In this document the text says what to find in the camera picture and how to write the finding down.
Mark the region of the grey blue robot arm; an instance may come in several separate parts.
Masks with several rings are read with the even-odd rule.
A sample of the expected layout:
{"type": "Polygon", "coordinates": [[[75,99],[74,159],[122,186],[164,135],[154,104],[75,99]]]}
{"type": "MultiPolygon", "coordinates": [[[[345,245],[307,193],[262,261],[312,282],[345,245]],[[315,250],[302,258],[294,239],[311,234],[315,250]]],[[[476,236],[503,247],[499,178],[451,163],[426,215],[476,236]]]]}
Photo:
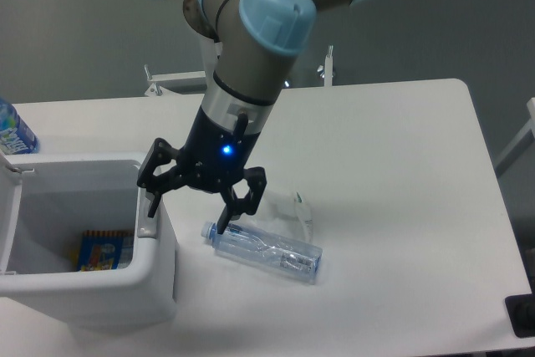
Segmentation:
{"type": "Polygon", "coordinates": [[[254,214],[267,185],[265,170],[247,160],[285,79],[308,43],[319,12],[363,0],[197,0],[201,19],[222,53],[186,143],[156,139],[137,184],[153,217],[168,191],[184,186],[218,193],[225,203],[223,232],[242,214],[254,214]]]}

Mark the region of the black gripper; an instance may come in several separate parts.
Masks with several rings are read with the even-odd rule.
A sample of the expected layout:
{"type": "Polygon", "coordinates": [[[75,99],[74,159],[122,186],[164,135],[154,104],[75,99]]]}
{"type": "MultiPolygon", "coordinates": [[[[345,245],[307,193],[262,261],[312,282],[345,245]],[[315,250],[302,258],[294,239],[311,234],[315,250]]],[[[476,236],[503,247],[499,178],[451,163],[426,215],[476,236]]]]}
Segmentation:
{"type": "Polygon", "coordinates": [[[223,234],[229,222],[242,214],[255,215],[267,186],[263,167],[245,165],[259,134],[248,134],[248,113],[240,111],[225,129],[199,109],[184,146],[177,150],[156,138],[138,174],[137,186],[150,201],[147,216],[154,217],[162,196],[183,186],[220,193],[225,208],[217,220],[223,234]],[[240,198],[233,186],[245,180],[247,194],[240,198]]]}

